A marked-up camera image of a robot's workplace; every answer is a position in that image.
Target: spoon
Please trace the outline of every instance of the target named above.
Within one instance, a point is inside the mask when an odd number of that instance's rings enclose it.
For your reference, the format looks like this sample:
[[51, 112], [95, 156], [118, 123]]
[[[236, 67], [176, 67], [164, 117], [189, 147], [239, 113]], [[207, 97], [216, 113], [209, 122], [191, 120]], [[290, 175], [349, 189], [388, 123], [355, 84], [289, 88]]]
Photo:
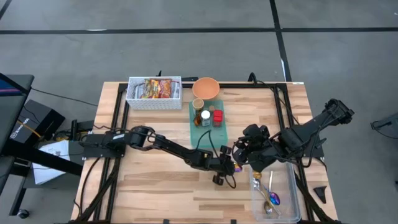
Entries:
[[278, 215], [281, 215], [281, 212], [278, 209], [276, 209], [275, 206], [270, 201], [268, 190], [260, 183], [259, 179], [253, 178], [253, 187], [255, 190], [258, 190], [261, 193], [261, 195], [264, 197], [264, 199], [266, 200], [263, 204], [263, 207], [264, 207], [266, 213], [267, 214], [272, 213], [272, 209], [273, 209], [273, 210], [275, 210], [276, 213], [278, 213]]
[[269, 200], [274, 204], [274, 205], [280, 205], [280, 199], [279, 196], [271, 191], [271, 186], [272, 186], [272, 176], [274, 174], [274, 171], [271, 171], [271, 174], [269, 176]]

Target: wooden table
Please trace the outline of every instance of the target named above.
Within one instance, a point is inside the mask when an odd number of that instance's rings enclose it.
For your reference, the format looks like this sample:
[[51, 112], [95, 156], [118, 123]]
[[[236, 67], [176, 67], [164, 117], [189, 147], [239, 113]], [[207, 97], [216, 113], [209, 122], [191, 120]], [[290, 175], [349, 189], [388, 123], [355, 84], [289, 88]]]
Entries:
[[[95, 118], [97, 126], [111, 125], [119, 84], [119, 82], [104, 83]], [[287, 87], [294, 116], [300, 123], [310, 120], [312, 114], [304, 84], [287, 83]], [[259, 126], [265, 124], [271, 135], [279, 131], [274, 94], [270, 89], [222, 88], [218, 98], [224, 101], [229, 146], [232, 146], [233, 141], [243, 135], [242, 130], [249, 124], [256, 123]], [[187, 148], [192, 148], [188, 103], [193, 99], [192, 90], [184, 88], [182, 110], [130, 109], [127, 128], [138, 125], [150, 126], [158, 134]], [[121, 126], [123, 108], [122, 102], [118, 127]], [[103, 129], [95, 130], [95, 133], [103, 132], [105, 132]], [[93, 161], [94, 159], [85, 161], [76, 195], [77, 202], [80, 201], [81, 187]], [[104, 159], [100, 159], [88, 178], [83, 209], [97, 194], [103, 161]], [[126, 155], [121, 160], [111, 221], [112, 223], [161, 223], [166, 218], [171, 223], [230, 223], [231, 219], [237, 219], [238, 223], [254, 223], [256, 221], [252, 215], [248, 170], [249, 168], [245, 167], [243, 172], [235, 173], [237, 188], [231, 189], [226, 184], [215, 185], [211, 181], [214, 172], [192, 169], [181, 159], [163, 151], [142, 152], [128, 147]], [[305, 169], [305, 173], [309, 191], [314, 199], [327, 215], [337, 219], [325, 168], [318, 161], [313, 160], [311, 167]], [[327, 204], [323, 204], [312, 190], [321, 185], [328, 186], [326, 188]], [[297, 192], [302, 218], [306, 220], [303, 198], [298, 189]], [[100, 219], [105, 217], [107, 201], [108, 194], [104, 196]], [[71, 219], [76, 218], [77, 215], [78, 208], [75, 206]]]

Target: spice jar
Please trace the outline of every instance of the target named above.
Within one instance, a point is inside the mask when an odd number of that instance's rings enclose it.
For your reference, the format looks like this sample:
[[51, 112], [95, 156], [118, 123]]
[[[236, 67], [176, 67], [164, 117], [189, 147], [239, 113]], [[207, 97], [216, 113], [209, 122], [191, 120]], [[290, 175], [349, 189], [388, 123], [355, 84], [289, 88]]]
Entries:
[[214, 110], [213, 112], [213, 127], [221, 127], [223, 123], [223, 111]]
[[205, 105], [205, 102], [203, 102], [203, 99], [196, 98], [192, 101], [192, 106], [193, 106], [193, 109], [195, 109], [196, 114], [201, 113], [204, 105]]
[[201, 124], [200, 113], [197, 113], [195, 115], [195, 118], [193, 119], [193, 123], [195, 124], [195, 126], [199, 126]]
[[213, 117], [213, 127], [221, 127], [221, 124], [223, 122], [223, 118], [222, 117]]
[[201, 125], [203, 127], [210, 125], [210, 112], [208, 110], [204, 110], [201, 112]]
[[215, 110], [215, 107], [214, 107], [213, 105], [210, 105], [210, 106], [209, 106], [209, 111], [210, 111], [210, 113], [214, 112], [214, 110]]

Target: floor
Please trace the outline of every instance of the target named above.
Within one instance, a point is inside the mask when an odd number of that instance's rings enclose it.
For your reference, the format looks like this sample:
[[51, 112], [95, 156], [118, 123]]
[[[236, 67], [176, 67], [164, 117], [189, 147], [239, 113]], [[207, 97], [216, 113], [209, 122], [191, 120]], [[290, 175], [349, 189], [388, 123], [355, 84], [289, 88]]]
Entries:
[[[398, 220], [397, 140], [370, 122], [398, 112], [398, 32], [283, 32], [286, 76], [275, 32], [190, 34], [17, 34], [2, 30], [274, 27], [267, 0], [0, 0], [0, 72], [33, 74], [34, 88], [98, 102], [102, 83], [163, 75], [305, 82], [314, 114], [330, 98], [356, 114], [322, 136], [333, 197], [345, 223]], [[282, 28], [398, 27], [395, 0], [276, 0]], [[30, 98], [69, 121], [93, 119], [96, 108], [32, 92]], [[28, 190], [26, 220], [8, 211], [20, 178], [0, 196], [0, 223], [67, 222], [77, 189]]]

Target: chair wheel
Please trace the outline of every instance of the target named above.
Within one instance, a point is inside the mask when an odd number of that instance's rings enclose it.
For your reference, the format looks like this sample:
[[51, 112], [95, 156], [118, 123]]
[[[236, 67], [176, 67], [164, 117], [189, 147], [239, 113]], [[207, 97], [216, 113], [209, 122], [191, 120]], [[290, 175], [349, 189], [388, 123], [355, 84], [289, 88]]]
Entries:
[[24, 218], [29, 217], [29, 212], [28, 212], [27, 210], [20, 209], [20, 210], [18, 211], [17, 216], [18, 216], [19, 218], [24, 219]]

